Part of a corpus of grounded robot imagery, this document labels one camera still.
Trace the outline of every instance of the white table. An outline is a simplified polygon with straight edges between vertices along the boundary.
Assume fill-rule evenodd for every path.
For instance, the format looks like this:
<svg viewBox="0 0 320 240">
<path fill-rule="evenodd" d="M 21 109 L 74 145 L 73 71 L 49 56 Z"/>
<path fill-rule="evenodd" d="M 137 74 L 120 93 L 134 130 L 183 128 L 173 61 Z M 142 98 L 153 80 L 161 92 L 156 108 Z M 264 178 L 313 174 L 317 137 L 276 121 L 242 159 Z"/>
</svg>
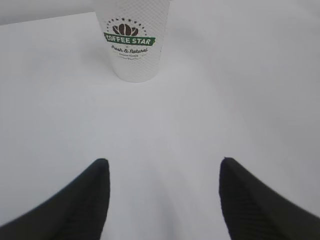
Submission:
<svg viewBox="0 0 320 240">
<path fill-rule="evenodd" d="M 101 157 L 103 240 L 230 239 L 224 156 L 320 216 L 319 16 L 207 6 L 172 2 L 161 71 L 141 84 L 113 73 L 94 13 L 0 26 L 0 225 Z"/>
</svg>

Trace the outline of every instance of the green label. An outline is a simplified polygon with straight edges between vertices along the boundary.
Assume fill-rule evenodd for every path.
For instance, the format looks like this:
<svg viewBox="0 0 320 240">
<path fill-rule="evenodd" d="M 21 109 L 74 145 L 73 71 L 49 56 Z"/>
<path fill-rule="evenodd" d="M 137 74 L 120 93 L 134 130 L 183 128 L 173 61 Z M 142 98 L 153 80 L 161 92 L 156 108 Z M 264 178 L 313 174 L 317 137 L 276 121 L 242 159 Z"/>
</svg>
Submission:
<svg viewBox="0 0 320 240">
<path fill-rule="evenodd" d="M 104 37 L 109 43 L 125 45 L 152 46 L 156 42 L 155 37 L 114 35 L 106 32 Z"/>
</svg>

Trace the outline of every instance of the white paper cup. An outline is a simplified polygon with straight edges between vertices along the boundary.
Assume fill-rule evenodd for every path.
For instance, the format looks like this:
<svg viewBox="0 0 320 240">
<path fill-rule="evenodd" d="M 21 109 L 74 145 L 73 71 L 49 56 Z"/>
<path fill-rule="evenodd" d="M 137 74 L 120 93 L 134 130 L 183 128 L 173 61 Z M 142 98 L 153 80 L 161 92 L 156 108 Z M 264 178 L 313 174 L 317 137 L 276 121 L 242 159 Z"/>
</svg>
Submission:
<svg viewBox="0 0 320 240">
<path fill-rule="evenodd" d="M 159 70 L 170 0 L 93 0 L 119 78 L 152 79 Z"/>
</svg>

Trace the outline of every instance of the white wall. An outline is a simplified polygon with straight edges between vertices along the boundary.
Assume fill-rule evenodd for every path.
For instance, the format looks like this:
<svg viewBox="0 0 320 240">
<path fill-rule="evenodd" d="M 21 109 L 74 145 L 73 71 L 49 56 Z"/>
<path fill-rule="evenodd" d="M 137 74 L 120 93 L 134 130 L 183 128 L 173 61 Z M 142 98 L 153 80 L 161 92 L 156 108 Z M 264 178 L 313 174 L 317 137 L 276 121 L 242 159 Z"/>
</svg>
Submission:
<svg viewBox="0 0 320 240">
<path fill-rule="evenodd" d="M 0 0 L 0 25 L 91 11 L 91 0 Z"/>
</svg>

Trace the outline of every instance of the coffee bean logo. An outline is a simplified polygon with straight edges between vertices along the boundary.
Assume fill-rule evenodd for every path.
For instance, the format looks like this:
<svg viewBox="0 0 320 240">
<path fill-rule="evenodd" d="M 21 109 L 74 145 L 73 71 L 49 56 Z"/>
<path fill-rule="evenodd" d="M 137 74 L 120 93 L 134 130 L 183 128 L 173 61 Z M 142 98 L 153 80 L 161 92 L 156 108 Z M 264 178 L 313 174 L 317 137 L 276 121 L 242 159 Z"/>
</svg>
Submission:
<svg viewBox="0 0 320 240">
<path fill-rule="evenodd" d="M 139 30 L 136 27 L 131 28 L 128 24 L 122 23 L 119 26 L 113 26 L 112 30 L 117 35 L 123 36 L 137 36 Z"/>
</svg>

